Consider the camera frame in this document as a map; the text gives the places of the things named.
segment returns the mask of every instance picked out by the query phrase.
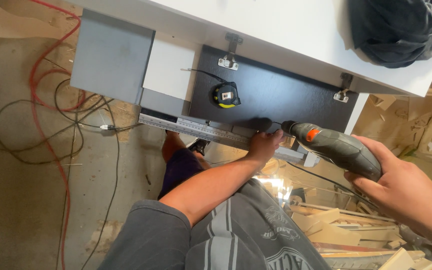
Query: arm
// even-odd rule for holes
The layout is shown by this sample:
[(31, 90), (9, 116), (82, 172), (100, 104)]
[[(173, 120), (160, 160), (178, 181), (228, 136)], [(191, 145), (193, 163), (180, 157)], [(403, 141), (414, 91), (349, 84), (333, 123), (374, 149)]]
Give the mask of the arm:
[(255, 134), (245, 157), (194, 175), (159, 201), (181, 211), (193, 227), (264, 167), (278, 149), (282, 137), (281, 130)]
[(432, 242), (432, 181), (416, 165), (402, 161), (386, 146), (355, 136), (381, 163), (378, 182), (345, 173), (345, 178), (367, 195), (381, 210), (400, 223), (417, 230)]

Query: concrete floor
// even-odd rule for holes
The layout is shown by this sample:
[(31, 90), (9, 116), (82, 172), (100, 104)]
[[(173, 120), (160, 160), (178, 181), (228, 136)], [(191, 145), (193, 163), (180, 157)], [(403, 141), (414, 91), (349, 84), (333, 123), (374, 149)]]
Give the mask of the concrete floor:
[[(50, 1), (66, 9), (80, 12), (77, 7), (60, 0)], [(29, 1), (0, 0), (0, 6), (20, 16), (38, 18), (69, 31), (75, 22), (59, 12)], [(41, 70), (56, 67), (53, 63), (71, 70), (77, 36), (73, 36), (43, 61)], [(3, 39), (0, 38), (0, 108), (8, 102), (29, 99), (28, 77), (31, 65), (54, 40), (44, 38)], [(67, 76), (55, 74), (47, 77), (39, 87), (43, 100), (52, 103), (56, 85)], [(67, 87), (61, 91), (60, 103), (73, 104), (78, 89)], [(120, 101), (111, 103), (116, 122), (130, 124), (136, 121), (137, 107)], [(92, 125), (111, 122), (105, 110), (94, 113), (85, 121)], [(71, 122), (58, 112), (38, 108), (40, 122), (49, 135)], [(105, 218), (116, 181), (117, 142), (115, 136), (83, 126), (84, 146), (74, 158), (62, 164), (69, 175), (71, 209), (65, 244), (65, 261), (68, 269), (81, 268), (87, 259), (94, 239), (99, 235), (101, 222)], [(37, 144), (40, 137), (34, 127), (29, 103), (9, 107), (1, 114), (0, 132), (2, 140), (11, 148), (24, 148)], [(109, 212), (108, 226), (103, 241), (98, 246), (86, 269), (96, 269), (104, 258), (111, 239), (117, 235), (125, 221), (131, 205), (142, 199), (154, 200), (162, 185), (165, 164), (160, 149), (165, 138), (164, 130), (147, 125), (120, 134), (120, 155), (117, 190)], [(190, 142), (192, 137), (182, 136)], [(51, 144), (57, 154), (64, 155), (81, 145), (81, 138), (68, 130)], [(245, 155), (245, 151), (220, 144), (210, 144), (206, 159), (213, 166), (231, 162)], [(21, 156), (29, 161), (50, 160), (44, 146)], [(344, 185), (349, 185), (342, 176), (342, 169), (321, 161), (311, 169)], [(317, 177), (302, 173), (281, 163), (279, 171), (293, 181), (333, 189), (333, 185)], [(343, 207), (347, 200), (333, 193), (317, 192), (307, 202), (330, 207)], [(63, 181), (54, 163), (29, 165), (16, 160), (10, 153), (0, 150), (0, 269), (60, 269), (60, 235), (63, 223), (65, 191)]]

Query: wood offcut pile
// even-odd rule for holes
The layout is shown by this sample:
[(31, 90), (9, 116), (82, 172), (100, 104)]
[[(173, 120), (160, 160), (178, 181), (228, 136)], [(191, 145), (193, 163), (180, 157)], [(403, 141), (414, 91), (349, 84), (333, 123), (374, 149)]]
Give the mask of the wood offcut pile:
[(432, 270), (423, 251), (400, 247), (406, 242), (391, 218), (300, 205), (290, 206), (291, 218), (334, 270)]

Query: gray panel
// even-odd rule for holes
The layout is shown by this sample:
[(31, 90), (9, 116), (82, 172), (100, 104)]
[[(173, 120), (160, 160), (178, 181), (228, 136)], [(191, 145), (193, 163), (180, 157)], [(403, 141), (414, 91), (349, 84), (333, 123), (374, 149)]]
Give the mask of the gray panel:
[(206, 123), (206, 120), (188, 116), (189, 101), (171, 95), (165, 95), (147, 88), (144, 88), (142, 92), (141, 103), (139, 105), (146, 109), (184, 118), (196, 123)]
[(136, 103), (154, 31), (87, 9), (81, 19), (71, 85)]

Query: sneaker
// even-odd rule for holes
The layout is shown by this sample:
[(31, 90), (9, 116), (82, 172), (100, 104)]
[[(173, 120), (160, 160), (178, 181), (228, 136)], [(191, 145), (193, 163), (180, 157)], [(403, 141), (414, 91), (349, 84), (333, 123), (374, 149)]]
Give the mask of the sneaker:
[(196, 138), (192, 143), (188, 144), (186, 147), (191, 151), (196, 151), (201, 155), (205, 155), (205, 147), (210, 143), (210, 141)]

